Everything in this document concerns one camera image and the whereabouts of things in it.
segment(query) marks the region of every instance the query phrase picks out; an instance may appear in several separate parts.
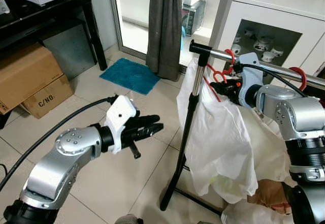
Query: silver robotic arm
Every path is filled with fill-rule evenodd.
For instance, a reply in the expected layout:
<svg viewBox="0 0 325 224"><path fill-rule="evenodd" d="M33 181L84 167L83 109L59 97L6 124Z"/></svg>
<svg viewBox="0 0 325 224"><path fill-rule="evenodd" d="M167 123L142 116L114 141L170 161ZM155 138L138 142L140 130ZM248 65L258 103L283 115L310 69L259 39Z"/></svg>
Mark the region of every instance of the silver robotic arm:
<svg viewBox="0 0 325 224"><path fill-rule="evenodd" d="M132 102L120 95L108 110L104 126L94 124L61 133L31 171L19 200L6 208L7 223L54 223L81 168L102 152L116 154L126 147L139 158L134 141L163 129L157 121L156 115L139 117Z"/></svg>
<svg viewBox="0 0 325 224"><path fill-rule="evenodd" d="M211 83L234 103L254 108L279 125L290 157L295 188L284 184L296 224L325 223L325 110L316 98L303 97L290 88L263 85L263 72L245 65L260 66L257 55L236 59L240 78Z"/></svg>

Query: black cable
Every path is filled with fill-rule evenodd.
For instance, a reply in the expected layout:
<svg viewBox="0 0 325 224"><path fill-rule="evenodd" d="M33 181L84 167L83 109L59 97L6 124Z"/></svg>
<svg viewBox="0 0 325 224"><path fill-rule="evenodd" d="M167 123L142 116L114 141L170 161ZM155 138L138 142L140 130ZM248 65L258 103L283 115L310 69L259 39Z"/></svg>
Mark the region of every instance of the black cable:
<svg viewBox="0 0 325 224"><path fill-rule="evenodd" d="M295 87L292 83L286 81L284 78L282 78L281 76L277 75L276 73L273 73L265 68L262 68L262 67L259 67L259 66L256 66L256 65L252 65L252 64L240 64L240 66L242 68L244 67L247 67L247 68L254 68L254 69L257 69L257 70L260 70L260 71L263 71L267 74L270 74L271 76L279 79L282 83L288 85L290 88L292 88L295 92L297 92L298 94L300 94L302 97L307 97L302 91L300 91L297 87Z"/></svg>
<svg viewBox="0 0 325 224"><path fill-rule="evenodd" d="M7 175L8 175L8 170L7 170L7 167L6 167L6 165L5 165L5 164L2 164L2 163L0 163L0 166L2 166L2 167L4 168L4 170L5 170L5 175L7 176Z"/></svg>
<svg viewBox="0 0 325 224"><path fill-rule="evenodd" d="M39 146L45 139L47 139L54 131L56 131L59 127L61 127L63 124L65 124L67 121L69 121L71 118L75 117L76 115L80 114L81 112L89 109L90 107L93 107L95 105L98 105L103 102L113 103L117 98L117 95L115 97L108 97L105 99L101 99L95 102L90 103L89 105L86 105L79 110L73 112L69 116L67 116L65 119L63 119L61 122L59 122L57 125L55 125L52 129L50 129L46 134L44 134L36 143L34 143L14 164L14 166L10 169L10 171L7 173L5 178L0 183L0 191L4 188L10 177L14 174L14 172L17 170L17 168L20 166L20 164L27 158L27 156L33 152L33 150L36 149L37 146Z"/></svg>

